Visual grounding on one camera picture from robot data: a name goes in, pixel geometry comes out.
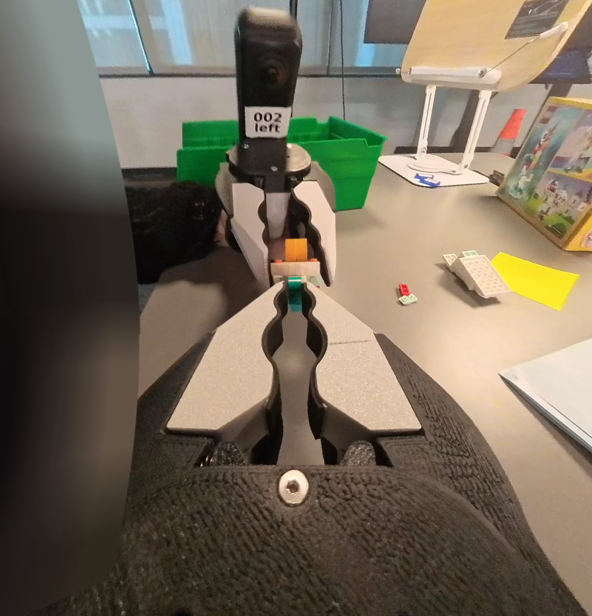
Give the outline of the pale blue instruction booklet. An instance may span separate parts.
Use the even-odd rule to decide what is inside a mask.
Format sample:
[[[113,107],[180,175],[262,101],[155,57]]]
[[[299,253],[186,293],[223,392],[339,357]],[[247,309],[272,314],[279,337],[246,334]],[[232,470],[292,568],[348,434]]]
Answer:
[[[592,338],[499,375],[510,389],[592,454]]]

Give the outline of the green plastic bin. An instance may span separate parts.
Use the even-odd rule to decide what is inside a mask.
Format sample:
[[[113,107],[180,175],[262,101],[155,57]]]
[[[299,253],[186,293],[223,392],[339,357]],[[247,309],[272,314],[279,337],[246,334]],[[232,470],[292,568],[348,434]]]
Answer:
[[[177,150],[177,181],[213,186],[226,152],[238,142],[237,119],[186,121],[181,126],[182,146]],[[330,116],[291,119],[287,141],[302,146],[330,177],[335,189],[335,210],[364,207],[370,183],[387,137],[345,119]]]

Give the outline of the dark monitor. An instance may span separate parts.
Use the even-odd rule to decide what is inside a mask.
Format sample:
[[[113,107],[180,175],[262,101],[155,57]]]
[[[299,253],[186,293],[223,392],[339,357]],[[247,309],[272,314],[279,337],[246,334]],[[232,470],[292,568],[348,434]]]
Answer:
[[[405,44],[414,33],[426,1],[369,1],[365,44]]]

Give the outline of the glass window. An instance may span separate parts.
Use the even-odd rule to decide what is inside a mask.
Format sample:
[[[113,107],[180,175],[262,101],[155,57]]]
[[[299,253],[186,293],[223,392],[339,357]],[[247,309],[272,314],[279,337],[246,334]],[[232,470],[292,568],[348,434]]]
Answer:
[[[100,75],[233,74],[234,28],[246,7],[288,11],[289,1],[77,1]],[[296,1],[300,70],[373,66],[364,43],[367,1]]]

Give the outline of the orange traffic cone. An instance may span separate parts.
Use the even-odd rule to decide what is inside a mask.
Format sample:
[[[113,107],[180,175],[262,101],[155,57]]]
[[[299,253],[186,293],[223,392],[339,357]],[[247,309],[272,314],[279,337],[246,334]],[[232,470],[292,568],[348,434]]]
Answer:
[[[490,152],[499,153],[501,155],[510,156],[515,142],[522,127],[523,119],[527,110],[524,108],[516,108],[507,123],[499,133],[495,143],[491,147]]]

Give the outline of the yellow paper sheet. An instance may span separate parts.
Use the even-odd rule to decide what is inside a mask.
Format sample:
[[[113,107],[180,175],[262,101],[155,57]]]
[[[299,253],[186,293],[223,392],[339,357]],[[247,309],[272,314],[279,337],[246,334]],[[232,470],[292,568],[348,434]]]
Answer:
[[[514,293],[561,311],[580,275],[498,253],[493,267]]]

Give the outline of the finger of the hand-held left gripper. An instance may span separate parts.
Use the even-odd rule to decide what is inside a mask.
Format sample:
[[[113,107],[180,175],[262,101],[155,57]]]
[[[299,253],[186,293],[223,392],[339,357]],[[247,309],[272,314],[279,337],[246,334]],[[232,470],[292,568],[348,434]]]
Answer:
[[[231,185],[231,231],[260,289],[269,289],[268,247],[263,240],[265,223],[260,207],[265,203],[262,189],[250,183]]]
[[[327,287],[337,268],[335,212],[317,181],[303,181],[292,189],[291,233],[307,241],[307,258],[319,262]]]

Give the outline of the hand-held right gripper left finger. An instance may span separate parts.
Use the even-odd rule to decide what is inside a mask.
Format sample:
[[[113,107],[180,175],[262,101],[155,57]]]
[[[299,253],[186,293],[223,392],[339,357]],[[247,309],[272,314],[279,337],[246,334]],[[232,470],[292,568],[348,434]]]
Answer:
[[[166,428],[235,443],[253,463],[277,463],[283,440],[279,373],[284,283],[265,291],[213,333]]]

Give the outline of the white document stand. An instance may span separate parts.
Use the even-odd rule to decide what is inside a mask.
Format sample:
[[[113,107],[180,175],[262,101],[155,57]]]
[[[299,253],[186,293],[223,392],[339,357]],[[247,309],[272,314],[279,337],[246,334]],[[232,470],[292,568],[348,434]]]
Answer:
[[[379,163],[409,183],[431,174],[440,187],[488,183],[470,169],[493,93],[519,88],[543,73],[566,45],[592,1],[427,1],[397,70],[426,86],[416,152]],[[478,93],[459,163],[428,153],[437,89]]]

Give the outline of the white lego roof assembly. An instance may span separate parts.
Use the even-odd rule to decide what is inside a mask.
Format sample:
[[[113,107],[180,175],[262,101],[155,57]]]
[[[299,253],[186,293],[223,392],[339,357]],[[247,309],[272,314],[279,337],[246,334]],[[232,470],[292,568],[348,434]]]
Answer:
[[[477,251],[462,251],[460,255],[447,253],[442,258],[449,271],[459,278],[468,290],[483,299],[511,292],[492,262]]]

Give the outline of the white and orange lego assembly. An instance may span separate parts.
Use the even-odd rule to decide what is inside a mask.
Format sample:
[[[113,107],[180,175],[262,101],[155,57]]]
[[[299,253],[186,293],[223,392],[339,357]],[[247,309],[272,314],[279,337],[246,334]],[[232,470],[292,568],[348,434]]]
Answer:
[[[277,284],[283,279],[303,278],[320,288],[323,283],[321,263],[313,257],[306,238],[280,238],[271,240],[268,252],[269,282]]]

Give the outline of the lego set box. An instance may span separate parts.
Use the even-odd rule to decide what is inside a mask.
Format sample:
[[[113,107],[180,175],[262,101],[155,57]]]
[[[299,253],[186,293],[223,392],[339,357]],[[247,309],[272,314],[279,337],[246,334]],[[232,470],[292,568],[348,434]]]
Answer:
[[[496,196],[562,250],[592,252],[591,99],[547,99]]]

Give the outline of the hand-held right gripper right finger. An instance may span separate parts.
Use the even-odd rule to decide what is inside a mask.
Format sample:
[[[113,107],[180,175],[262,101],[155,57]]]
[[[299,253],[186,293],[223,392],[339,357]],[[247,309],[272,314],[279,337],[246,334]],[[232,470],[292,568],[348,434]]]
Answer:
[[[350,445],[412,437],[422,425],[373,329],[312,283],[304,283],[309,376],[308,421],[324,463],[339,463]]]

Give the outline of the person's left forearm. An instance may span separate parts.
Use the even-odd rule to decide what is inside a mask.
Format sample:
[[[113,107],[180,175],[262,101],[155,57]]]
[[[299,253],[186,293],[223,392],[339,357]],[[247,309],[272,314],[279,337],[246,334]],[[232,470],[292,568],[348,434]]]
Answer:
[[[214,188],[196,182],[126,186],[139,285],[166,270],[208,256],[223,211]]]

